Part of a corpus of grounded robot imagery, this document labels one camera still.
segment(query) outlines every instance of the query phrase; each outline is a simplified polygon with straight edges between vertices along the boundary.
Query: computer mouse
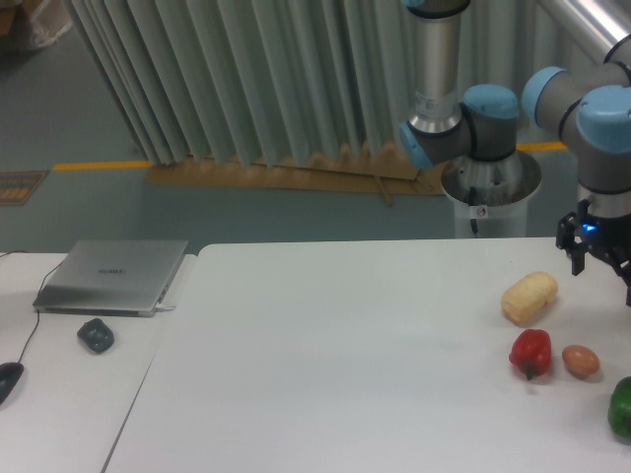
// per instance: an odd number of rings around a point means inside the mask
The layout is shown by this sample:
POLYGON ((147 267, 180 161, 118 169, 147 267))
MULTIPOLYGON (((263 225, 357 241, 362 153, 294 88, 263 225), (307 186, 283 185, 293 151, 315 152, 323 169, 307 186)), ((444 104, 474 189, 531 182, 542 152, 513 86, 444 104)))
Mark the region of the computer mouse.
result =
POLYGON ((21 363, 11 362, 0 365, 0 404, 9 397, 23 372, 24 365, 21 363))
POLYGON ((90 350, 97 354, 101 354, 114 343, 114 334, 99 318, 93 318, 84 323, 77 332, 77 336, 90 350))

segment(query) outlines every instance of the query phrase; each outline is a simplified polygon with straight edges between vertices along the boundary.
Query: yellow floor line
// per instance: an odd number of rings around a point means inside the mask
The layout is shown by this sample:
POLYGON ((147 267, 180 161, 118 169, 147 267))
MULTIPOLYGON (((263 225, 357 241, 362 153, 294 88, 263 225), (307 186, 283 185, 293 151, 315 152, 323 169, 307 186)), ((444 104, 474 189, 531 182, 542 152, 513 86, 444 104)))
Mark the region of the yellow floor line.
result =
POLYGON ((120 161, 110 163, 76 163, 55 165, 52 170, 138 169, 150 168, 148 161, 120 161))
POLYGON ((517 145, 517 149, 520 151, 559 151, 567 150, 567 146, 558 141, 552 143, 520 143, 517 145))
MULTIPOLYGON (((524 152, 536 152, 536 151, 559 151, 566 150, 567 147, 563 143, 551 142, 551 143, 520 143, 517 145, 517 149, 524 152)), ((150 168, 151 163, 148 161, 118 161, 118 162, 104 162, 104 163, 73 163, 73 164, 61 164, 55 165, 52 170, 65 171, 65 170, 97 170, 97 169, 144 169, 150 168)))

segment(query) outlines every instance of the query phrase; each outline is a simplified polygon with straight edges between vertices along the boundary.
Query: metal pipe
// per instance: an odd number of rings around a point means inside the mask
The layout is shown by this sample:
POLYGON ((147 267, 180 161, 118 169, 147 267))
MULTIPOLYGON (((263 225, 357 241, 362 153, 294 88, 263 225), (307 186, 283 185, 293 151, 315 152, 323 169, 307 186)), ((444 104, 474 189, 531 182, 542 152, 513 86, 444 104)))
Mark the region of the metal pipe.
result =
POLYGON ((631 21, 607 0, 538 0, 539 5, 595 63, 631 34, 631 21))
POLYGON ((421 19, 417 28, 416 104, 410 124, 424 133, 444 133, 460 121, 456 91, 460 15, 421 19))

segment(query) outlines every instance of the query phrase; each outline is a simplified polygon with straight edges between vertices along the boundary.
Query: cable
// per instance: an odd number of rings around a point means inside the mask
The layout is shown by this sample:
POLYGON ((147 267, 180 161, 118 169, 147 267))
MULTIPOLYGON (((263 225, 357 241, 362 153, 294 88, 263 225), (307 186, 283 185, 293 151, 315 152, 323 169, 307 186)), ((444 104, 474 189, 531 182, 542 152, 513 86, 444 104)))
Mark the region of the cable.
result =
MULTIPOLYGON (((48 274, 46 274, 43 277, 43 280, 41 281, 41 286, 39 286, 39 291, 37 291, 37 295, 38 296, 39 296, 39 293, 41 293, 41 290, 43 289, 43 285, 46 283, 46 279, 48 279, 48 276, 50 276, 59 266, 61 266, 61 263, 59 263, 57 266, 55 266, 50 271, 48 271, 48 274)), ((22 354, 20 355, 20 359, 18 360, 18 363, 22 362, 22 358, 24 357, 24 353, 27 351, 27 347, 29 346, 29 342, 31 342, 31 339, 35 335, 35 331, 37 330, 38 327, 39 327, 39 309, 37 310, 37 323, 35 324, 35 327, 33 328, 33 331, 31 332, 31 335, 29 335, 29 339, 27 340, 27 343, 25 343, 24 348, 22 349, 22 354)))
POLYGON ((13 251, 9 251, 8 253, 0 254, 0 258, 4 258, 5 256, 9 256, 14 253, 26 253, 23 249, 14 249, 13 251))

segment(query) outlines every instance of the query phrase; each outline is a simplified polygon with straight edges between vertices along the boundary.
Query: laptop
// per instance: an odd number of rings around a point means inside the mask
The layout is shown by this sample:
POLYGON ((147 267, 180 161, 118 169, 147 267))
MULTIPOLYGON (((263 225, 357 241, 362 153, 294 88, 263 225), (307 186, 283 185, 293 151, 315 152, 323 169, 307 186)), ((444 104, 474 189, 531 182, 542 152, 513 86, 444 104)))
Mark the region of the laptop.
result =
POLYGON ((43 312, 151 316, 184 258, 184 240, 80 240, 38 294, 43 312))

